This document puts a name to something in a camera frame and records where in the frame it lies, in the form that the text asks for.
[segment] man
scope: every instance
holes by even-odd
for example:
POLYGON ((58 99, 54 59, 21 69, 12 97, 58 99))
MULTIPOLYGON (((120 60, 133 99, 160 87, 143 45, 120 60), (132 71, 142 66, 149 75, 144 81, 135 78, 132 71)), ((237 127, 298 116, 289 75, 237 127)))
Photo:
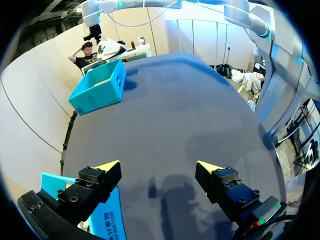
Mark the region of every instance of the man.
POLYGON ((89 64, 92 64, 94 62, 94 59, 97 58, 97 53, 92 53, 92 46, 93 45, 91 42, 86 42, 80 49, 77 49, 73 54, 68 56, 68 59, 75 65, 77 65, 80 69, 89 64), (75 56, 80 51, 83 51, 84 57, 75 56))

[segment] black t-shirt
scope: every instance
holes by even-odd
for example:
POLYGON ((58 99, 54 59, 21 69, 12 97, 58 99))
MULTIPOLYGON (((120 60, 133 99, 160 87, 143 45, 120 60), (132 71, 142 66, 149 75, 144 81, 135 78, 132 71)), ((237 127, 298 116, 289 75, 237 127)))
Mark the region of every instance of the black t-shirt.
POLYGON ((92 53, 90 56, 85 57, 75 57, 75 65, 78 66, 78 68, 82 69, 85 66, 93 63, 93 57, 97 55, 97 53, 92 53))

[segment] blue cardboard box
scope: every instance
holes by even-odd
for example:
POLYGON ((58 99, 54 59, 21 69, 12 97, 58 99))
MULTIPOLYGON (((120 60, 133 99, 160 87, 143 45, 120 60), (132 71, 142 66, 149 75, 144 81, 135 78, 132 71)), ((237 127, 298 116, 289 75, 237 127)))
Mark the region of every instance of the blue cardboard box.
POLYGON ((68 101, 79 115, 119 103, 125 78, 121 59, 98 66, 84 75, 68 101))

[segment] desk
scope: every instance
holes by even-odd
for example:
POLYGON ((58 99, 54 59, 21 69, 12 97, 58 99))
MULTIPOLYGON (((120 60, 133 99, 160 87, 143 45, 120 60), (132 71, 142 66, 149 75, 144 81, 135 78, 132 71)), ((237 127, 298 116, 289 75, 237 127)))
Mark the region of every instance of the desk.
POLYGON ((117 55, 115 57, 109 58, 107 61, 111 62, 113 60, 121 59, 121 58, 124 58, 126 56, 136 55, 136 54, 143 54, 143 53, 146 54, 147 58, 151 57, 151 50, 150 50, 149 43, 147 43, 145 45, 136 46, 134 50, 131 50, 131 51, 128 51, 128 50, 130 50, 130 49, 127 49, 127 51, 125 51, 124 53, 121 53, 121 54, 119 54, 119 55, 117 55))
POLYGON ((120 160, 128 240, 230 239, 237 229, 210 204, 196 161, 231 166, 261 200, 286 201, 275 149, 237 91, 190 52, 126 63, 121 103, 77 116, 64 175, 120 160))

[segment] laptop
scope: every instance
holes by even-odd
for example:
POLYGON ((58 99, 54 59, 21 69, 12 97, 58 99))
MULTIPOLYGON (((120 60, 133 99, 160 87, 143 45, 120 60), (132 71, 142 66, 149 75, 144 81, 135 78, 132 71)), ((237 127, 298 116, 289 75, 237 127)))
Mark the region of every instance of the laptop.
POLYGON ((88 72, 89 69, 95 69, 103 64, 105 64, 107 61, 106 60, 99 60, 99 61, 95 61, 83 68, 81 68, 81 72, 83 74, 83 76, 88 72))

